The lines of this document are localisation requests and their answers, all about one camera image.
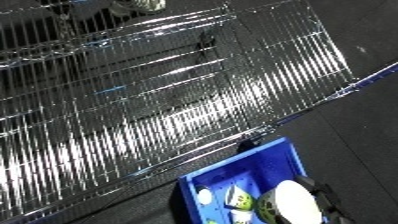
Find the dark object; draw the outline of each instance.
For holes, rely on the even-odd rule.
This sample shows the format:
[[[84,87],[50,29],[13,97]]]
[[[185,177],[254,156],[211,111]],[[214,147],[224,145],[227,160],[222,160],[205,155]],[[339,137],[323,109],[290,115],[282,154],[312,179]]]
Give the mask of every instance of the dark object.
[[[290,224],[289,220],[280,215],[275,216],[275,221],[277,224]]]
[[[344,210],[341,205],[341,200],[333,189],[327,184],[321,184],[315,180],[297,176],[295,181],[301,184],[311,194],[316,197],[316,202],[321,209],[324,216],[329,220],[329,224],[353,224],[355,223],[349,217],[349,214]]]
[[[248,139],[248,140],[245,140],[242,143],[240,143],[237,152],[238,153],[246,152],[246,151],[249,151],[250,149],[253,149],[257,146],[258,146],[258,144],[255,144],[251,139]]]

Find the green cup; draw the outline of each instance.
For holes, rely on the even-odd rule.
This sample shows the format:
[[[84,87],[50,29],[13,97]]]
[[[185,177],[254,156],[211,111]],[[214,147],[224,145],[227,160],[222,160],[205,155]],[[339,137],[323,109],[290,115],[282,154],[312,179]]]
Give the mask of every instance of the green cup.
[[[225,204],[228,207],[250,211],[254,207],[254,198],[236,185],[232,185],[225,195]]]

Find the gray floor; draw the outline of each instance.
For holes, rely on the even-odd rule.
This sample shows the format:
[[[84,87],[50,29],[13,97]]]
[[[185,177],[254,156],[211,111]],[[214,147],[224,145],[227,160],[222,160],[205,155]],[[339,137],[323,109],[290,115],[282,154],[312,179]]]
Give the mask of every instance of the gray floor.
[[[354,74],[369,75],[398,58],[395,1],[311,3]],[[393,74],[318,107],[269,136],[291,138],[309,175],[329,183],[360,224],[398,223],[397,84],[398,74]],[[76,223],[189,223],[173,180],[233,154],[224,151],[154,178],[154,183],[167,184]]]

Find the wire shelf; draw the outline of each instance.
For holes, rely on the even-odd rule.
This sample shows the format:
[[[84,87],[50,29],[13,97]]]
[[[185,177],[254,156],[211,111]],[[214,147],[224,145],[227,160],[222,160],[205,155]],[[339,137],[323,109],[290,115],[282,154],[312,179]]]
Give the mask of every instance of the wire shelf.
[[[211,153],[354,80],[304,0],[129,18],[112,1],[40,3],[0,9],[0,220]]]

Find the white cup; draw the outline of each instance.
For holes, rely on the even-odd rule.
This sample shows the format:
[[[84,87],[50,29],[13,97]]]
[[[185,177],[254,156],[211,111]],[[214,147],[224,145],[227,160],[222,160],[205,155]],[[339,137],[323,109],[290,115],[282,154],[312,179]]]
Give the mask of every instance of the white cup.
[[[231,210],[231,219],[233,224],[251,224],[252,218],[252,211]]]

